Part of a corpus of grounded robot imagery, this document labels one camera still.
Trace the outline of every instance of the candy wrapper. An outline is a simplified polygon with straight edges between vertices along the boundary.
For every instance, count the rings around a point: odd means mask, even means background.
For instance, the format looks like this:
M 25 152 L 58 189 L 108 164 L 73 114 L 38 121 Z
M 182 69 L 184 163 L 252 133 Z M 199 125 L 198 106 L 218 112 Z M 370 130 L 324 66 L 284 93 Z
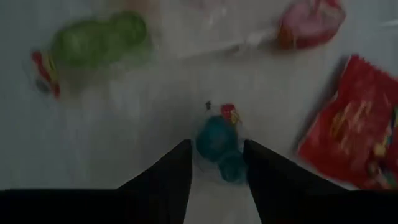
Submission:
M 61 84 L 81 90 L 85 85 L 113 78 L 115 62 L 139 64 L 151 49 L 144 18 L 121 11 L 107 18 L 81 19 L 62 27 L 50 45 L 32 52 L 37 86 L 60 97 Z
M 361 189 L 398 187 L 398 81 L 354 55 L 299 155 Z
M 346 17 L 338 0 L 300 0 L 283 15 L 278 41 L 283 49 L 304 49 L 331 40 Z
M 235 105 L 209 108 L 206 121 L 195 138 L 193 153 L 196 165 L 209 179 L 246 183 L 241 133 L 241 120 Z

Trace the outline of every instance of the red candy bag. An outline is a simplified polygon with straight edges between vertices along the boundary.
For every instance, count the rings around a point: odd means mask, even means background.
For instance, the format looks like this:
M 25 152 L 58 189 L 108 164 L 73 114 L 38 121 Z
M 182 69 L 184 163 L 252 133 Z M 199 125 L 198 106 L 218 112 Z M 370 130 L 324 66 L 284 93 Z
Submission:
M 397 189 L 397 127 L 398 81 L 354 55 L 298 154 L 361 189 Z
M 283 15 L 278 41 L 283 49 L 304 49 L 331 40 L 346 17 L 338 0 L 300 0 Z

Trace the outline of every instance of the white surface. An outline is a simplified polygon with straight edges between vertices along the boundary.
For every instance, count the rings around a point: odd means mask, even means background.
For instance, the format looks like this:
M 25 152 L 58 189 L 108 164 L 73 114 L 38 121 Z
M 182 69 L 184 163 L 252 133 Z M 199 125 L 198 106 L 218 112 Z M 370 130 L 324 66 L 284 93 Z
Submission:
M 272 12 L 275 1 L 264 2 Z M 88 88 L 74 103 L 56 103 L 34 91 L 23 61 L 65 21 L 91 14 L 91 6 L 78 0 L 1 1 L 0 188 L 120 186 L 192 137 L 208 100 L 234 103 L 253 140 L 290 157 L 342 56 L 359 52 L 398 72 L 396 33 L 377 26 L 396 19 L 395 11 L 385 13 L 394 1 L 344 2 L 347 20 L 324 47 L 163 61 Z M 252 9 L 246 6 L 239 8 Z M 260 14 L 264 9 L 255 8 Z M 282 9 L 279 3 L 275 8 Z M 194 176 L 187 223 L 258 222 L 252 213 L 248 188 L 226 190 Z

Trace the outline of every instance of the red packaging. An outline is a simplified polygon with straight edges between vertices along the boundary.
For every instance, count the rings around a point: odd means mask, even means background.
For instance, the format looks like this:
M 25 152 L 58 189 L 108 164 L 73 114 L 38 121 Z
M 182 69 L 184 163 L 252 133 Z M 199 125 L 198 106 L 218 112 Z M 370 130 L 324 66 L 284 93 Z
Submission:
M 282 17 L 278 35 L 283 49 L 304 49 L 331 40 L 346 17 L 338 0 L 300 0 Z
M 398 81 L 354 55 L 298 154 L 361 189 L 396 189 L 397 127 Z

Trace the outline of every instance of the plastic wrapper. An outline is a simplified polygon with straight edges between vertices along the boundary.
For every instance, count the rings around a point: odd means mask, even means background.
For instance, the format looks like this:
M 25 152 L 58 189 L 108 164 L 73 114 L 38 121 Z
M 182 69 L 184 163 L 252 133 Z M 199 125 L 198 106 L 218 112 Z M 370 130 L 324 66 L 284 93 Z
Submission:
M 354 55 L 298 153 L 321 173 L 361 189 L 396 189 L 397 118 L 398 81 Z
M 79 94 L 86 86 L 103 83 L 145 64 L 152 40 L 144 16 L 120 7 L 66 23 L 47 46 L 32 51 L 36 85 L 59 98 L 66 89 Z
M 280 22 L 278 41 L 283 49 L 304 49 L 331 40 L 346 17 L 338 0 L 300 0 Z
M 246 183 L 241 120 L 235 106 L 212 106 L 195 138 L 194 162 L 208 179 Z

